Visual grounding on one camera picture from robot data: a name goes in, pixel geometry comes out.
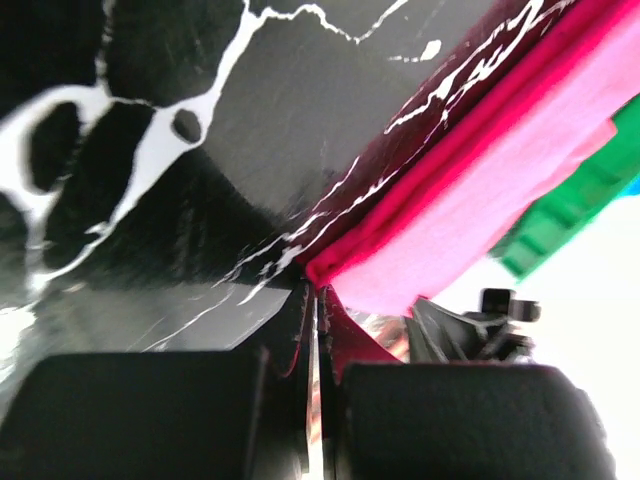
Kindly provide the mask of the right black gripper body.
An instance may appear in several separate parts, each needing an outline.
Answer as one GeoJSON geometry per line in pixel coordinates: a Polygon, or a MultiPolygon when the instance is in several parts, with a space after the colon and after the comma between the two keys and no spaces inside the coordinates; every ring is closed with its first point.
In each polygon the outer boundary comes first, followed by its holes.
{"type": "Polygon", "coordinates": [[[509,289],[484,289],[480,310],[463,314],[420,297],[405,320],[409,361],[530,363],[534,344],[516,331],[516,324],[540,316],[537,302],[518,300],[509,289]]]}

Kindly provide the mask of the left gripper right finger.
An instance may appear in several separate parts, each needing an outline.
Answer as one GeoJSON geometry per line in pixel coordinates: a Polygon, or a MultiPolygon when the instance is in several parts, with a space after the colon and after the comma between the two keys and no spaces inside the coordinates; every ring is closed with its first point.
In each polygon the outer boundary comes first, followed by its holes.
{"type": "Polygon", "coordinates": [[[318,291],[318,353],[323,477],[337,479],[336,445],[340,433],[340,383],[351,364],[399,364],[348,314],[332,287],[318,291]]]}

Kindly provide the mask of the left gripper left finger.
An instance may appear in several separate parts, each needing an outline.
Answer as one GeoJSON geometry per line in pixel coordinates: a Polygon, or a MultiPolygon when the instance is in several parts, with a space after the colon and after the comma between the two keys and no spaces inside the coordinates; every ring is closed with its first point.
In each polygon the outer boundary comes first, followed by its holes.
{"type": "Polygon", "coordinates": [[[309,471],[315,293],[299,283],[279,311],[235,351],[261,361],[254,388],[251,479],[300,479],[309,471]]]}

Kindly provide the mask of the pink t shirt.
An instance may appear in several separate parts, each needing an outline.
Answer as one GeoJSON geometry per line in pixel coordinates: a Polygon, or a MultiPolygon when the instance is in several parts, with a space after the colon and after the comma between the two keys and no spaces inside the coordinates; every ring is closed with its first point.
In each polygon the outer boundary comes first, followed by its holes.
{"type": "Polygon", "coordinates": [[[371,313],[438,295],[614,137],[638,92],[638,3],[578,2],[308,277],[371,313]]]}

